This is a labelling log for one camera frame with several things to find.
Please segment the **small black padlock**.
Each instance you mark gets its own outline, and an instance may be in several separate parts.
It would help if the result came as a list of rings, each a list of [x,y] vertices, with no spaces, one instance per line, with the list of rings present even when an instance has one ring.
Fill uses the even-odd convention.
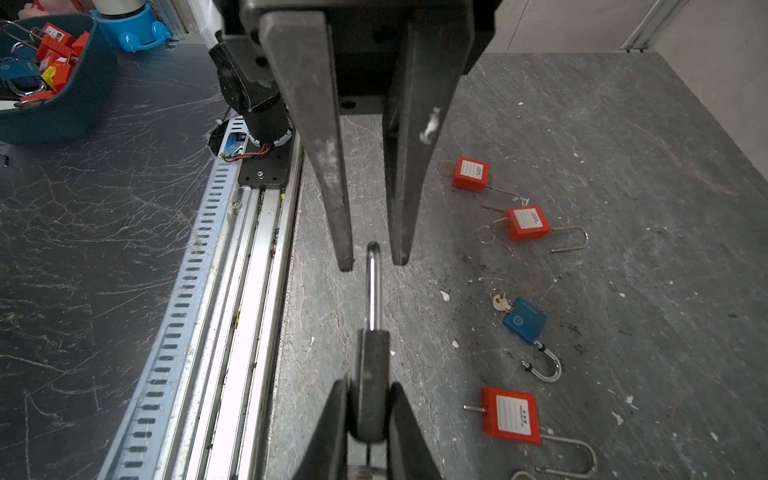
[[[356,370],[351,384],[352,435],[362,443],[386,439],[389,390],[390,335],[382,323],[381,249],[370,242],[366,252],[367,310],[365,326],[358,331]]]

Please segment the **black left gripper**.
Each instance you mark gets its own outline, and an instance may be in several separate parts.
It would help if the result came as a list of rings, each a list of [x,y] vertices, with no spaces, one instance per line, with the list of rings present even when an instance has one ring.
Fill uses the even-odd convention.
[[[382,117],[392,261],[408,263],[423,184],[459,79],[495,35],[497,1],[241,1],[238,66],[280,89],[322,194],[338,268],[354,265],[340,134]]]

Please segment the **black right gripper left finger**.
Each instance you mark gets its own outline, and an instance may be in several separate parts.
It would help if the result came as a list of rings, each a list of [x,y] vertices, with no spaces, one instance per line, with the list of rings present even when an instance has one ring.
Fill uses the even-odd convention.
[[[348,381],[336,380],[293,480],[346,479]]]

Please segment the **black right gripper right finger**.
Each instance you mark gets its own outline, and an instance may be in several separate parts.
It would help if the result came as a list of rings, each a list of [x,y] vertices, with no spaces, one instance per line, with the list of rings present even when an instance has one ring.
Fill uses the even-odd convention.
[[[442,478],[406,393],[393,383],[387,394],[387,478]]]

